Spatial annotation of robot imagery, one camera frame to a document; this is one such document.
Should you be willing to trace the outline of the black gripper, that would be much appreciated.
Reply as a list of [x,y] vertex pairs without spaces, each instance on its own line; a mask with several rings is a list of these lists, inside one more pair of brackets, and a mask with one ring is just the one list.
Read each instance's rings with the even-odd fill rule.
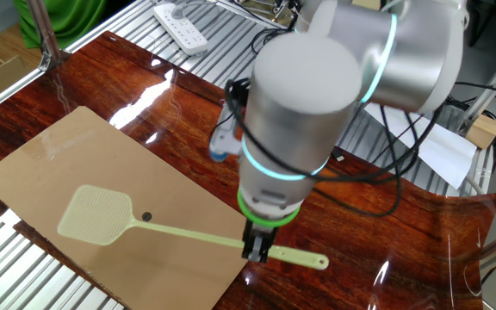
[[277,227],[260,226],[252,221],[246,221],[243,231],[242,258],[248,258],[252,262],[266,262],[273,245],[272,239],[276,238],[277,233]]

